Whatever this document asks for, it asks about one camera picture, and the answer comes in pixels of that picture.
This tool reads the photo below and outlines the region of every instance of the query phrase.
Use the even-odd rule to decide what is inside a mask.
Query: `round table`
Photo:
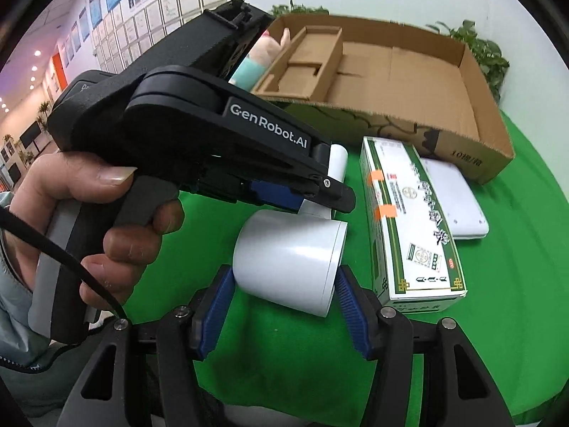
[[[569,205],[530,142],[504,118],[516,158],[493,181],[472,189],[488,219],[485,239],[457,242],[467,296],[442,313],[455,318],[494,377],[513,415],[557,394],[569,376]],[[343,263],[361,286],[372,280],[359,151],[346,183],[356,209],[348,222]],[[137,323],[159,319],[207,287],[230,264],[244,222],[259,208],[182,194],[186,221],[164,238],[127,304]],[[353,349],[337,299],[326,318],[248,296],[239,289],[218,346],[196,363],[200,385],[221,401],[258,405],[312,421],[358,426],[375,364]],[[414,360],[408,425],[419,419],[422,358]]]

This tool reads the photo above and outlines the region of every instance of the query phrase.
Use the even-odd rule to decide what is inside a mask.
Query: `gray handle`
[[[110,204],[72,199],[59,202],[47,237],[81,261],[103,252],[103,238],[112,226],[145,226],[160,205],[177,199],[178,195],[174,183],[141,175],[123,198]],[[89,322],[96,322],[100,313],[81,300],[80,285],[81,281],[66,267],[41,254],[28,313],[30,328],[57,342],[82,342]]]

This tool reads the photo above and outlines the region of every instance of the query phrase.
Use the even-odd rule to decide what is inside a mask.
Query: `orange tape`
[[[379,220],[381,217],[397,218],[397,208],[393,204],[380,205],[376,208],[374,217],[376,220]]]
[[[368,176],[368,184],[371,185],[372,181],[384,181],[385,177],[383,176],[383,172],[381,170],[374,170]]]

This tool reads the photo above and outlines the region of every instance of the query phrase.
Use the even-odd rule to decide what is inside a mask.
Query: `white cup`
[[[333,145],[328,175],[344,180],[348,152]],[[305,200],[299,213],[260,210],[245,223],[233,252],[233,274],[245,292],[326,316],[348,224]]]

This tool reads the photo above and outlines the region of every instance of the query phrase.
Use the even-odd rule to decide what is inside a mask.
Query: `green and white box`
[[[442,311],[466,295],[445,213],[415,148],[366,137],[360,157],[373,290],[400,312]]]

